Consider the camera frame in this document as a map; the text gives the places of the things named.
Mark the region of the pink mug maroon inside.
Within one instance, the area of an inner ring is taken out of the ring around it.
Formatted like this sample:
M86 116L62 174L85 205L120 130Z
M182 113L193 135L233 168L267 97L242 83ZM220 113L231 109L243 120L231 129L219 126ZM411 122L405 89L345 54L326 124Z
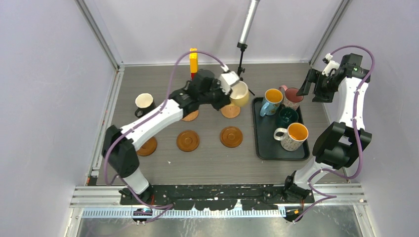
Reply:
M283 106L286 108L291 108L293 110L297 110L300 106L300 103L303 101L304 96L298 96L298 89L294 87L287 87L285 85L281 85L279 90L283 93Z

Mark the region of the woven orange coaster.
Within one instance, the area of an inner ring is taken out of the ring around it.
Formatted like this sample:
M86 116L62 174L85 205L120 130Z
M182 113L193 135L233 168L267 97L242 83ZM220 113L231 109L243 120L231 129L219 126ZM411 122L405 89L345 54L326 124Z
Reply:
M230 104L221 108L220 111L224 117L228 119L232 119L232 118L237 117L240 114L241 108L239 106Z
M193 121L194 119L196 119L199 115L199 111L193 111L192 113L190 113L189 115L187 115L186 117L184 117L182 120L183 121Z

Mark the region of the black mug white inside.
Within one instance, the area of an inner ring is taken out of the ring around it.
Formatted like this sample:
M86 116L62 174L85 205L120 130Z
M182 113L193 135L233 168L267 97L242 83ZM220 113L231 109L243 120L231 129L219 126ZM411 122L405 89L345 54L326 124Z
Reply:
M142 93L137 96L135 99L135 104L137 106L134 115L137 118L141 118L142 116L146 115L147 113L153 111L156 108L154 98L149 93Z

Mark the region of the yellow mug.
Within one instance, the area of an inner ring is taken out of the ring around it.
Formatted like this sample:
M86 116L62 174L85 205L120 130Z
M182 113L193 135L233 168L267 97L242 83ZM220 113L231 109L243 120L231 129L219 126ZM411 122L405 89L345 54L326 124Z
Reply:
M238 107L245 106L248 103L250 97L249 88L247 84L243 81L238 81L238 83L231 87L231 89L231 103Z

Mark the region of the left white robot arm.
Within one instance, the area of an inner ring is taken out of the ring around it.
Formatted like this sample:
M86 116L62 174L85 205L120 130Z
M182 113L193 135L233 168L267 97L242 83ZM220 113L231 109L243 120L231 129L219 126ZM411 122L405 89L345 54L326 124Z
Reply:
M167 100L138 120L117 128L107 128L102 146L103 158L133 191L139 204L147 204L152 192L149 182L139 168L139 150L145 142L167 126L182 120L202 104L216 110L230 103L232 87L239 81L234 71L226 71L215 78L209 70L199 70L193 80L173 91Z

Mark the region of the brown ringed coaster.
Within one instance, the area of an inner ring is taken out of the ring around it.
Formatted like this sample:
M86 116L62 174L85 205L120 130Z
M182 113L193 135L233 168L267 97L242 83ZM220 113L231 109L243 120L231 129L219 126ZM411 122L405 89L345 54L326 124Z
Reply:
M157 148L157 139L155 137L146 141L139 150L136 151L138 156L146 157L151 155Z
M199 146L200 138L197 132L193 130L185 130L178 135L176 144L181 151L191 152Z
M243 141L241 130L235 126L228 126L222 129L219 139L228 148L238 147Z

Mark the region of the brown ringed coaster front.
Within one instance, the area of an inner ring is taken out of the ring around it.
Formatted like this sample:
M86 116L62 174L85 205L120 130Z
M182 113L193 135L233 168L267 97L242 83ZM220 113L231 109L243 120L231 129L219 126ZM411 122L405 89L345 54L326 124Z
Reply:
M197 132L193 130L185 130L178 135L176 144L181 151L191 152L199 146L200 138Z

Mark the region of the black plastic tray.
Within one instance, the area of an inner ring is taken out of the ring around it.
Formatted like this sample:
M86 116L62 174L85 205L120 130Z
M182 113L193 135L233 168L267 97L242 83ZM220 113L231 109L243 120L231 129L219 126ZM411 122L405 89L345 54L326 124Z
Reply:
M304 141L296 151L290 152L274 139L273 132L278 128L276 125L278 112L271 116L260 116L262 101L262 97L255 97L251 102L255 149L258 157L264 160L308 159L310 156L308 141Z

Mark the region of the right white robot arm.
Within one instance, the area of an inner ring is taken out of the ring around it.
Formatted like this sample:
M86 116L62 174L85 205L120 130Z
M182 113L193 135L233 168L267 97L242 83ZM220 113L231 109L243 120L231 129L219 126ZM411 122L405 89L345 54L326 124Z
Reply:
M371 142L372 134L365 131L363 106L365 92L371 80L370 70L361 67L363 57L350 53L340 63L328 54L322 71L310 69L297 95L307 95L314 85L314 102L330 103L339 96L337 121L317 138L313 158L286 178L282 196L287 202L304 200L312 194L311 185L328 173L350 167Z

